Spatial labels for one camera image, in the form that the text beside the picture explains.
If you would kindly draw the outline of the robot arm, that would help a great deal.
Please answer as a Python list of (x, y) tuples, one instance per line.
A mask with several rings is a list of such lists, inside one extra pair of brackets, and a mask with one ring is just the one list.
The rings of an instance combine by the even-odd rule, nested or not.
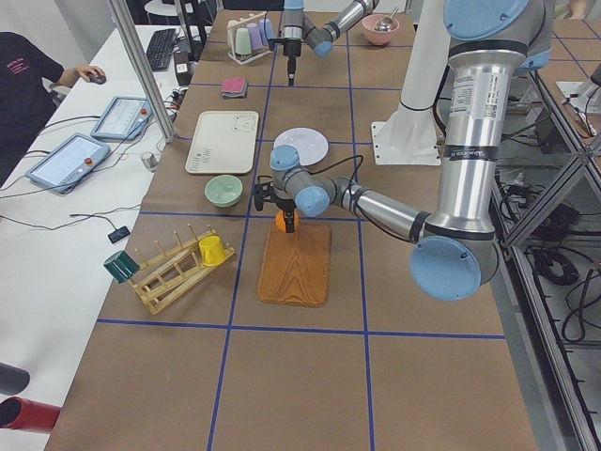
[(304, 11), (302, 0), (284, 1), (284, 29), (282, 35), (273, 42), (283, 46), (283, 55), (287, 58), (287, 84), (295, 83), (297, 59), (301, 56), (301, 47), (306, 43), (319, 57), (327, 56), (333, 44), (363, 18), (371, 15), (378, 0), (352, 1), (322, 27), (316, 26)]
[(414, 244), (410, 271), (443, 301), (472, 296), (497, 270), (488, 214), (512, 77), (550, 54), (551, 1), (424, 3), (397, 110), (372, 126), (380, 164), (441, 168), (435, 211), (416, 210), (353, 179), (301, 165), (290, 145), (270, 154), (270, 199), (286, 216), (332, 205)]

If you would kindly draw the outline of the person's hand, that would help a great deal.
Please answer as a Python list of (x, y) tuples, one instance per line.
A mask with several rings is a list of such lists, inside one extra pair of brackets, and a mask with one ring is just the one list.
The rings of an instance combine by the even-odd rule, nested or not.
[(78, 66), (74, 69), (74, 72), (77, 74), (77, 76), (79, 78), (82, 78), (84, 80), (86, 80), (87, 82), (91, 83), (88, 79), (87, 74), (89, 72), (95, 73), (97, 75), (104, 75), (104, 72), (102, 71), (102, 69), (95, 67), (95, 66)]

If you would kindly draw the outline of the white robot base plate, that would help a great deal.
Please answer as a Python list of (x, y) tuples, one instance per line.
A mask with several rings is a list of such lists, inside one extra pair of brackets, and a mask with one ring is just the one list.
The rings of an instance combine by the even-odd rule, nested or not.
[(377, 165), (441, 164), (433, 119), (426, 122), (375, 121), (371, 123), (371, 134)]

